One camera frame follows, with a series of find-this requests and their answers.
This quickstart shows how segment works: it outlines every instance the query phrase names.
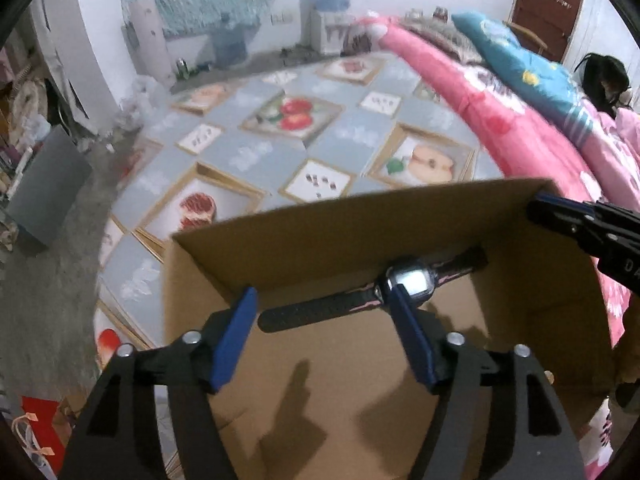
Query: patterned tablecloth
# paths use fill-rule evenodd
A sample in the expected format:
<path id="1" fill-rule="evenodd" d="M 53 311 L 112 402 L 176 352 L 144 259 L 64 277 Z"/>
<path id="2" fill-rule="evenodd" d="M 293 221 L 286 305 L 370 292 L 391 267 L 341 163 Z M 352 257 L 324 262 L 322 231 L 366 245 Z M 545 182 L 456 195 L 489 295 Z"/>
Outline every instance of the patterned tablecloth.
<path id="1" fill-rule="evenodd" d="M 501 178 L 468 126 L 392 54 L 338 59 L 176 96 L 145 126 L 108 219 L 94 318 L 98 364 L 162 346 L 171 232 L 297 203 Z M 158 388 L 168 469 L 175 444 Z"/>

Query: door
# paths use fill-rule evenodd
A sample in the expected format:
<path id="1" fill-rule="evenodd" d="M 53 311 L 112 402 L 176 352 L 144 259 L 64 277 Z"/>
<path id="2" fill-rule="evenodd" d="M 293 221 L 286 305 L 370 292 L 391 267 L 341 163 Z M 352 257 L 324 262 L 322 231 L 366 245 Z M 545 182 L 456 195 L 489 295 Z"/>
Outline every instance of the door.
<path id="1" fill-rule="evenodd" d="M 571 40 L 582 0 L 516 0 L 513 23 L 535 32 L 548 45 L 542 56 L 551 61 L 562 61 Z M 522 46 L 538 51 L 538 46 L 523 34 L 516 32 Z"/>

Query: black watch strap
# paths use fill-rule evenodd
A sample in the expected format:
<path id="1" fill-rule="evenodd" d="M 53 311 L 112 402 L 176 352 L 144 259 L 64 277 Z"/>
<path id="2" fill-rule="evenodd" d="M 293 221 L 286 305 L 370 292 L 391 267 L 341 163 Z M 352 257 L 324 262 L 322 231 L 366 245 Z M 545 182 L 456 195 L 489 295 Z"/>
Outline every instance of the black watch strap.
<path id="1" fill-rule="evenodd" d="M 379 294 L 376 284 L 370 283 L 349 292 L 270 308 L 258 316 L 258 328 L 263 332 L 280 332 L 370 310 L 382 304 Z"/>

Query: screw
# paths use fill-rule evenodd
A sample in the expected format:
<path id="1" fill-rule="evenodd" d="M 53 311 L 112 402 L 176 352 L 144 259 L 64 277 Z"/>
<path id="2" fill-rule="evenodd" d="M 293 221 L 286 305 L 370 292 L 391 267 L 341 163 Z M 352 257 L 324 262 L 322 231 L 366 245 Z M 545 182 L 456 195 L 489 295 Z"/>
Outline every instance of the screw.
<path id="1" fill-rule="evenodd" d="M 449 332 L 447 342 L 455 346 L 462 346 L 465 343 L 465 337 L 460 332 Z"/>
<path id="2" fill-rule="evenodd" d="M 129 357 L 131 354 L 133 354 L 133 351 L 134 348 L 132 344 L 124 343 L 124 345 L 118 346 L 116 354 L 118 355 L 118 357 Z"/>
<path id="3" fill-rule="evenodd" d="M 189 330 L 182 336 L 182 341 L 187 345 L 195 345 L 200 342 L 200 339 L 202 339 L 202 335 L 197 330 Z"/>
<path id="4" fill-rule="evenodd" d="M 519 357 L 529 357 L 531 355 L 531 348 L 527 345 L 516 345 L 514 346 L 513 351 Z"/>

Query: plastic bag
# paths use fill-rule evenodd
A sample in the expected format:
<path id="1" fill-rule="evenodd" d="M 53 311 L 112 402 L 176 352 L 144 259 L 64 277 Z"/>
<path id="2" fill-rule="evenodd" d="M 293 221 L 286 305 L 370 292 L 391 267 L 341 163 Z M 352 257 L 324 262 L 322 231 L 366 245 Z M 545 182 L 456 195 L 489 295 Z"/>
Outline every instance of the plastic bag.
<path id="1" fill-rule="evenodd" d="M 154 78 L 140 75 L 134 79 L 129 94 L 120 101 L 115 123 L 126 132 L 136 132 L 152 114 L 167 105 L 169 92 Z"/>
<path id="2" fill-rule="evenodd" d="M 43 141 L 51 131 L 51 124 L 40 114 L 24 117 L 20 126 L 22 127 L 22 136 L 15 146 L 19 153 L 24 153 L 38 142 Z"/>

